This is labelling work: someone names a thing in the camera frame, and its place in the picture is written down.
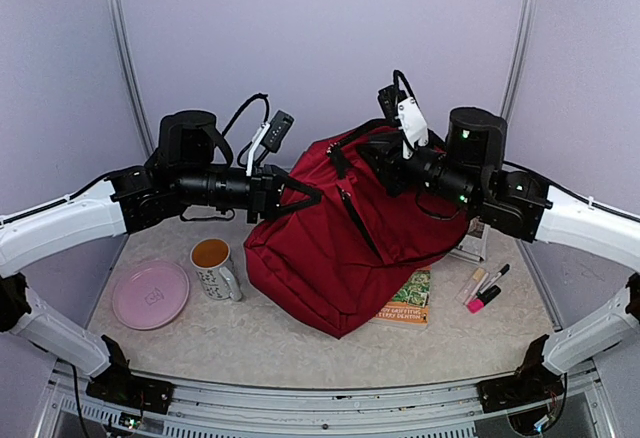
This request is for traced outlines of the red backpack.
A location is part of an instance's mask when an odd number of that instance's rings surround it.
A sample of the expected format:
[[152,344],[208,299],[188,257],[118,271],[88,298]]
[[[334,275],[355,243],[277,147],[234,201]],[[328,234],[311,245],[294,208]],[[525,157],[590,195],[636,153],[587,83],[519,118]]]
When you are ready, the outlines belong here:
[[340,339],[373,318],[418,268],[466,235],[465,212],[414,187],[392,197],[358,152],[399,136],[381,119],[316,141],[291,175],[319,203],[263,221],[245,243],[249,282],[296,320]]

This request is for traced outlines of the white magazine booklet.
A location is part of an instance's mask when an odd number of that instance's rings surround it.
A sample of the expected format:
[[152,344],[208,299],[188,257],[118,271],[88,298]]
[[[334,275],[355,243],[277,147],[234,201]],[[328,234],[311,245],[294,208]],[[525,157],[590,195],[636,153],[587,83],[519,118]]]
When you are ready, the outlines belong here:
[[478,218],[469,223],[468,232],[450,255],[475,263],[484,262],[487,258],[487,243],[490,227]]

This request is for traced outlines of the orange treehouse book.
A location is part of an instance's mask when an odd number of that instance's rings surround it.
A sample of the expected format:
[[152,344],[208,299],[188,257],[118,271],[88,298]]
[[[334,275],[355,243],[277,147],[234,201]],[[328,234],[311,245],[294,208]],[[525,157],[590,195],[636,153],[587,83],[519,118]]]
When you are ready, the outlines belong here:
[[374,316],[372,322],[424,329],[429,323],[430,295],[431,267],[426,266],[413,272],[407,282]]

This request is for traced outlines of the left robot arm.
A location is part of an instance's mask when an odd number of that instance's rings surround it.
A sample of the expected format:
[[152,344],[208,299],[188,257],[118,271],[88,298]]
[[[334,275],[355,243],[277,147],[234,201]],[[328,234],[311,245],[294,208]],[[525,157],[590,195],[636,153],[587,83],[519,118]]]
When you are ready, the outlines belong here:
[[47,305],[29,288],[29,265],[101,238],[131,235],[213,207],[218,220],[243,210],[271,220],[316,205],[322,194],[271,165],[233,166],[214,114],[185,110],[164,117],[158,146],[141,166],[106,173],[79,191],[1,218],[1,329],[80,369],[121,403],[140,392],[120,346]]

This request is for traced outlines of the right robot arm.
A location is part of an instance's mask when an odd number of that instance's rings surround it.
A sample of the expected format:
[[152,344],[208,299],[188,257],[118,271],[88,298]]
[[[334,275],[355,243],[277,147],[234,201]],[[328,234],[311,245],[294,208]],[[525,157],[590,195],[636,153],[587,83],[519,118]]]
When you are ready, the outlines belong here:
[[406,133],[382,133],[358,151],[390,195],[411,186],[446,200],[513,238],[560,244],[629,268],[627,284],[596,311],[531,343],[511,391],[535,400],[574,365],[639,331],[639,218],[567,190],[513,164],[505,170],[507,122],[488,111],[451,111],[443,144],[405,143]]

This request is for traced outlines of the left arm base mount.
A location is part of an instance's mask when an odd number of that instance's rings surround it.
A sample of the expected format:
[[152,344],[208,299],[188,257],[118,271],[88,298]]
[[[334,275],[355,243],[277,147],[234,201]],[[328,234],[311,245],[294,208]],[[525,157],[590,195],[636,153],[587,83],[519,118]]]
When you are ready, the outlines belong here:
[[142,412],[166,415],[174,389],[174,385],[168,381],[115,374],[91,379],[86,394]]

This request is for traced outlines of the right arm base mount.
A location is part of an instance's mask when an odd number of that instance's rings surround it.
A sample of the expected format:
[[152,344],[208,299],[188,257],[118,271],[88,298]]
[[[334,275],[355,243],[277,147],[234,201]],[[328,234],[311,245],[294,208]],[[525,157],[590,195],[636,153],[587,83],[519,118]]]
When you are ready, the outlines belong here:
[[520,407],[564,393],[563,379],[555,375],[550,380],[510,375],[477,384],[484,413]]

